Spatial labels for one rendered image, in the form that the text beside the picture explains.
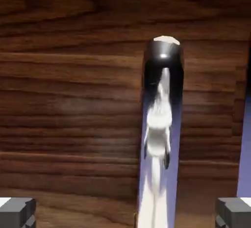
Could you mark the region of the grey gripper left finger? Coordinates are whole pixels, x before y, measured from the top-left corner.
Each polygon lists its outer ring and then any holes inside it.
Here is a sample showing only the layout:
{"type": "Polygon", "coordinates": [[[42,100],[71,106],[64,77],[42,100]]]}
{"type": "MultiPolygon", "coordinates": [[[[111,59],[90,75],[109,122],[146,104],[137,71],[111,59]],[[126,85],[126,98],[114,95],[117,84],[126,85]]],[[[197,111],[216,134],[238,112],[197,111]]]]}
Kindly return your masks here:
{"type": "Polygon", "coordinates": [[[0,228],[36,228],[36,200],[0,197],[0,228]]]}

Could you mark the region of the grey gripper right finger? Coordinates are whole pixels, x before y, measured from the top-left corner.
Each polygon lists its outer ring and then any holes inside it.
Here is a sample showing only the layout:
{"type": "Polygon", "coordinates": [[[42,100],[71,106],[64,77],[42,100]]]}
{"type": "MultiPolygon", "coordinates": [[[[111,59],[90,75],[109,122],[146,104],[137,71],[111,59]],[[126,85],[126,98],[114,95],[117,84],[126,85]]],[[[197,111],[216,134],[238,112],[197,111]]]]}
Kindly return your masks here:
{"type": "Polygon", "coordinates": [[[251,228],[251,198],[218,198],[215,228],[251,228]]]}

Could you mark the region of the dark wooden cabinet door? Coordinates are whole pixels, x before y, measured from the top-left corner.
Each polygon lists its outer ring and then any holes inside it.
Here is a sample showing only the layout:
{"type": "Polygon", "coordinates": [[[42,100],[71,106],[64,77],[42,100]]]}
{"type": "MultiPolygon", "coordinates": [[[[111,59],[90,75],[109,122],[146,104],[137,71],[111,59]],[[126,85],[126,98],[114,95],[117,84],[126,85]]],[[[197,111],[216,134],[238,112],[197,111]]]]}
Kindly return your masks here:
{"type": "Polygon", "coordinates": [[[37,228],[135,228],[143,55],[180,41],[175,228],[214,228],[237,193],[251,0],[0,0],[0,196],[37,228]]]}

